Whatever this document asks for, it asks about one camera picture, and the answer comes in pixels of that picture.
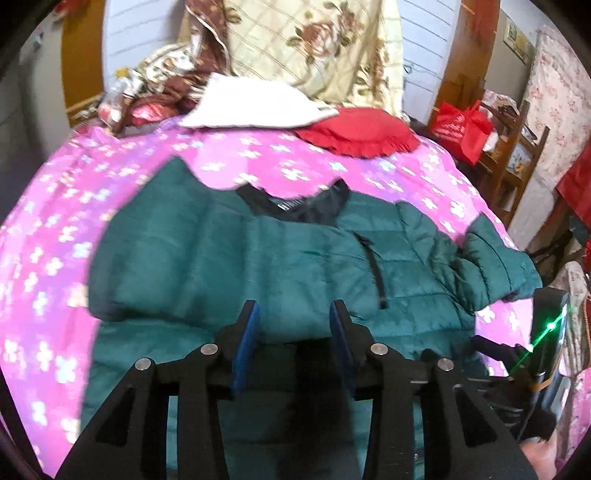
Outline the dark green puffer jacket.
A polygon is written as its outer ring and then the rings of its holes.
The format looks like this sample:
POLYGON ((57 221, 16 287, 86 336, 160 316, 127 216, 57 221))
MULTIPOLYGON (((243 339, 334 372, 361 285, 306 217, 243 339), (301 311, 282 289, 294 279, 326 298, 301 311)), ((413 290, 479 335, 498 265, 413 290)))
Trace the dark green puffer jacket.
POLYGON ((175 158, 111 219, 87 286, 99 327, 84 421, 137 359, 184 357, 253 300, 247 387, 219 408, 230 477, 356 479, 372 405, 346 394, 335 367, 332 302, 408 359, 429 350, 482 375, 477 313, 530 298, 541 279, 485 215, 456 243, 415 206, 342 180, 290 201, 247 184, 213 190, 175 158))

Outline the wooden chair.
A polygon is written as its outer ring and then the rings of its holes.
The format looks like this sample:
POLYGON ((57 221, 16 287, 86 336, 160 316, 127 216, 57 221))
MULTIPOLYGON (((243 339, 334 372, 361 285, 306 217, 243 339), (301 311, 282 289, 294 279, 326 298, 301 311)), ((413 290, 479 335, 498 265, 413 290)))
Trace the wooden chair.
POLYGON ((494 108, 482 104, 501 127, 495 148, 483 151, 477 163, 477 188, 489 208, 508 228, 540 160, 550 134, 545 126, 540 137, 527 124, 530 103, 524 100, 519 114, 511 105, 494 108))

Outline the pink floral bed sheet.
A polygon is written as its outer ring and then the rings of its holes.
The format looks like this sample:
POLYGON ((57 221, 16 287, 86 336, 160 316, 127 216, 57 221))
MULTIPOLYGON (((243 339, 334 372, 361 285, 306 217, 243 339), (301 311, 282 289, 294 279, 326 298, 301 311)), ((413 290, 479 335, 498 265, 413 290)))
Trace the pink floral bed sheet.
MULTIPOLYGON (((190 130, 171 122, 124 140, 98 127, 73 135, 1 228, 1 368, 44 471, 58 472, 89 422, 81 413, 99 327, 88 306, 95 249, 111 219, 166 163, 183 160, 213 190, 247 184, 290 201, 342 180, 353 192, 415 206, 456 243, 485 215, 517 250, 450 154, 420 142, 412 153, 365 160, 287 131, 190 130)), ((479 311, 474 335, 527 343, 533 295, 479 311)))

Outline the red shopping bag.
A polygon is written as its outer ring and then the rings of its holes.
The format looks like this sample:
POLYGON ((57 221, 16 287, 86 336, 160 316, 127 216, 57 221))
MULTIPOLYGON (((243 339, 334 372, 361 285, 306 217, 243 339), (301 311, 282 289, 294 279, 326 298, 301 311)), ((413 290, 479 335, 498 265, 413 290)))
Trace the red shopping bag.
POLYGON ((493 130, 493 123, 481 111, 480 100, 464 110, 443 102, 432 126, 439 143, 456 160, 470 166, 478 163, 493 130))

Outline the red ruffled pillow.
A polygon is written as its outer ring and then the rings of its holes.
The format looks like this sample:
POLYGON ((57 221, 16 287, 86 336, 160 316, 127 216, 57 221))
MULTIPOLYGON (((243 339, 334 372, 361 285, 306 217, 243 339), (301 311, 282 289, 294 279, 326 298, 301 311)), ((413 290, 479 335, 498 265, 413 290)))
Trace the red ruffled pillow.
POLYGON ((401 119, 376 108, 339 108, 339 114, 294 135, 335 155, 363 159, 412 153, 421 142, 401 119))

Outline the pink floral curtain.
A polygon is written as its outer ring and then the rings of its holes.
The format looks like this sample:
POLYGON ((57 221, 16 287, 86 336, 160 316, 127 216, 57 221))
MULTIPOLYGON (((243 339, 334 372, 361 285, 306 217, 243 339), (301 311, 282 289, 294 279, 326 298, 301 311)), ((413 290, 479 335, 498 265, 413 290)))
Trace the pink floral curtain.
POLYGON ((549 218, 556 186, 590 136, 590 76, 565 37, 542 26, 523 99, 527 124, 536 134, 550 130, 508 232, 526 248, 549 218))

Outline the plastic bottle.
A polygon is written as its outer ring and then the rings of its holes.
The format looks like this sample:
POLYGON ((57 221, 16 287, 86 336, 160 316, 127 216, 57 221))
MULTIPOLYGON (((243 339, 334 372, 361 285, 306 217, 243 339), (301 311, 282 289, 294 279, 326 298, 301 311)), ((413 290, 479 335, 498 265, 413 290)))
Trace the plastic bottle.
POLYGON ((99 120, 112 131, 117 130, 121 125, 124 109, 128 105, 128 93, 131 86, 129 70, 126 68, 119 69, 116 72, 114 82, 104 93, 97 107, 99 120))

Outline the grey wardrobe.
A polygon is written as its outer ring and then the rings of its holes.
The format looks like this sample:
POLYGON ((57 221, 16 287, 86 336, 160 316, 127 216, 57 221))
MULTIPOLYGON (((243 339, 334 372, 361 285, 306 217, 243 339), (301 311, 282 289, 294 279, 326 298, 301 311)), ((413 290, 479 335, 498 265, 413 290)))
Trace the grey wardrobe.
POLYGON ((46 16, 1 80, 1 182, 27 182, 68 137, 62 20, 46 16))

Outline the white pillow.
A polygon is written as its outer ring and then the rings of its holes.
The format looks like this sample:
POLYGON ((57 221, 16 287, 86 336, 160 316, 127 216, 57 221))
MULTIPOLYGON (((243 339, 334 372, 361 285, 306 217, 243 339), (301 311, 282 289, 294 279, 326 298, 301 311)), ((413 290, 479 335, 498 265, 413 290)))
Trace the white pillow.
POLYGON ((312 101, 287 83, 214 73, 200 102, 178 125, 192 129, 294 129, 338 115, 338 109, 312 101))

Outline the cream floral quilt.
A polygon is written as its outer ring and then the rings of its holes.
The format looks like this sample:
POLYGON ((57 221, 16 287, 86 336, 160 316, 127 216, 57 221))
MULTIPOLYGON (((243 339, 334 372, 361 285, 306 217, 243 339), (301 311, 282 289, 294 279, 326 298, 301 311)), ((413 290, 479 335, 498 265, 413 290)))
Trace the cream floral quilt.
POLYGON ((190 110, 211 74, 277 80, 308 98, 403 113, 394 1, 186 1, 178 40, 140 62, 139 103, 190 110))

